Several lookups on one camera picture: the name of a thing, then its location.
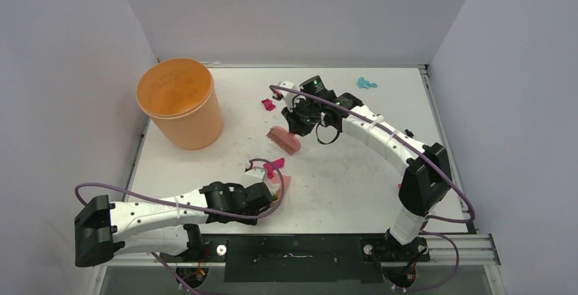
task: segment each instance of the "brush bristles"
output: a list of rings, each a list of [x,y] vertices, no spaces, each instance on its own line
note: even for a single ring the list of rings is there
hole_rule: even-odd
[[[279,137],[275,132],[269,131],[267,138],[280,147],[283,151],[289,154],[295,154],[296,150],[291,144],[287,143],[283,138]]]

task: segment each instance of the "gray wall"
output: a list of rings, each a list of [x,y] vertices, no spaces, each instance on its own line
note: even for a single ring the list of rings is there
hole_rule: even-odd
[[[126,0],[0,0],[0,12],[1,293],[84,294],[73,187],[126,185],[153,54]]]
[[[576,294],[578,0],[467,0],[431,63],[509,294]]]
[[[430,62],[465,0],[128,0],[161,57]]]

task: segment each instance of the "bucket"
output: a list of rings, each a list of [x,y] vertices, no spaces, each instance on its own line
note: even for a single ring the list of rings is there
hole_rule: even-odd
[[[162,61],[136,87],[138,105],[175,146],[201,149],[223,129],[213,76],[193,59]]]

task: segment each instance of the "crumpled blue paper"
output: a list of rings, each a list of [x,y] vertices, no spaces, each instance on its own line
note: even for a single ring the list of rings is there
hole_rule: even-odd
[[[357,80],[357,87],[360,89],[368,89],[369,87],[376,88],[378,85],[374,82],[369,82],[364,77],[359,77]]]

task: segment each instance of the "table surface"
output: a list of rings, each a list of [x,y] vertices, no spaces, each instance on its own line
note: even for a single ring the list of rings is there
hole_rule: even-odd
[[[185,151],[149,123],[130,189],[165,198],[213,181],[239,182],[245,162],[254,157],[284,157],[282,172],[292,180],[280,208],[258,225],[210,223],[200,227],[205,234],[378,233],[392,225],[401,208],[397,197],[401,176],[358,140],[341,135],[337,142],[321,145],[310,134],[300,138],[301,151],[291,156],[265,137],[274,125],[286,128],[283,102],[274,102],[277,108],[271,112],[261,104],[271,97],[268,86],[280,80],[298,84],[320,75],[328,89],[355,95],[395,128],[409,129],[426,144],[440,142],[417,68],[213,68],[211,73],[225,121],[221,136],[205,149]],[[358,89],[361,76],[378,88]],[[335,130],[320,128],[319,134],[330,140]],[[463,219],[459,198],[452,191],[434,210]],[[463,224],[436,220],[425,229],[467,232]]]

